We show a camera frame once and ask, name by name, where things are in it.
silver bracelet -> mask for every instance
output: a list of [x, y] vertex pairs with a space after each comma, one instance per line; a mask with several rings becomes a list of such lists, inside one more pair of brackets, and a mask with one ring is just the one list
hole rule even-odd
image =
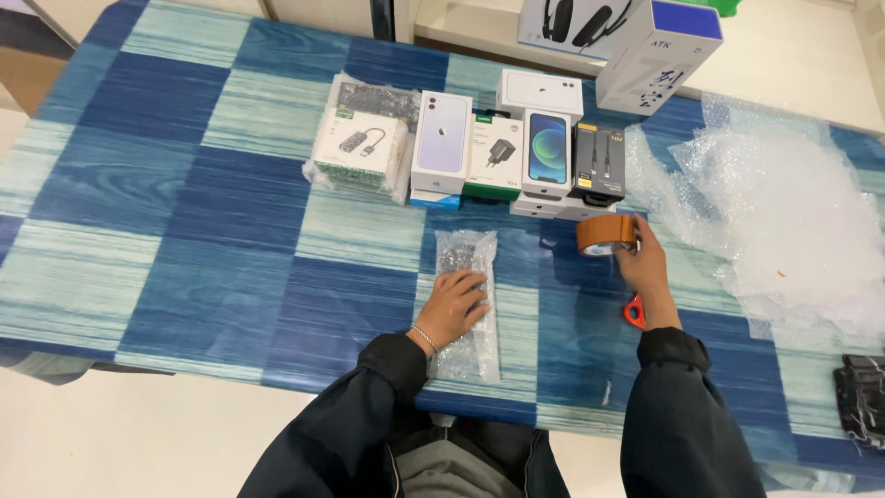
[[424, 333], [423, 330], [419, 329], [419, 328], [416, 327], [415, 325], [413, 325], [412, 328], [415, 329], [416, 331], [418, 331], [418, 333], [421, 334], [421, 337], [424, 338], [424, 340], [426, 340], [427, 342], [430, 343], [430, 347], [432, 347], [432, 348], [434, 349], [434, 353], [435, 353], [435, 354], [439, 354], [440, 350], [439, 350], [439, 349], [436, 349], [436, 344], [434, 344], [434, 341], [430, 340], [430, 338], [427, 336], [426, 333]]

orange scissors handle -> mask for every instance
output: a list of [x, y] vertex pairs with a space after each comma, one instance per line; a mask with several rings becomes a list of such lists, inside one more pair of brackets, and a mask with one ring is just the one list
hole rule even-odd
[[624, 306], [624, 318], [635, 327], [645, 331], [645, 311], [643, 310], [643, 298], [639, 294], [633, 296], [630, 302]]

blue checkered tablecloth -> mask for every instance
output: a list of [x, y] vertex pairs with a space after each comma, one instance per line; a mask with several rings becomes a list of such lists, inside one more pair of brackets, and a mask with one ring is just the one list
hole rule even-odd
[[[639, 370], [621, 317], [631, 293], [611, 259], [578, 255], [572, 222], [400, 207], [301, 175], [335, 74], [486, 108], [502, 67], [159, 0], [112, 5], [0, 168], [0, 346], [316, 393], [410, 324], [434, 230], [497, 230], [502, 382], [433, 381], [418, 406], [617, 437]], [[583, 90], [585, 121], [641, 121]], [[677, 97], [643, 121], [670, 167], [666, 147], [703, 126], [700, 103]], [[885, 209], [885, 148], [832, 136]], [[682, 323], [756, 459], [885, 474], [835, 411], [831, 370], [853, 350], [750, 338], [712, 276], [720, 261], [651, 222]]]

brown tape roll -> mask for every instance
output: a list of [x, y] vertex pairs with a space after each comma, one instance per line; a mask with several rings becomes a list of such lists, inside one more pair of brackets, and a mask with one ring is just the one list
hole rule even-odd
[[633, 219], [628, 214], [603, 214], [578, 223], [578, 252], [583, 256], [610, 256], [613, 244], [635, 247]]

jacket sleeve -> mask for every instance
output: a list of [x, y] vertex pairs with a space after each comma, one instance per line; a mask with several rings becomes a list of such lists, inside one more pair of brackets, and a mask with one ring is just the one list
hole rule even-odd
[[627, 496], [764, 498], [743, 434], [707, 377], [704, 343], [675, 328], [643, 333], [627, 403], [621, 478]]
[[421, 348], [405, 335], [380, 335], [273, 440], [239, 497], [358, 495], [366, 450], [381, 444], [395, 404], [411, 402], [426, 382]]

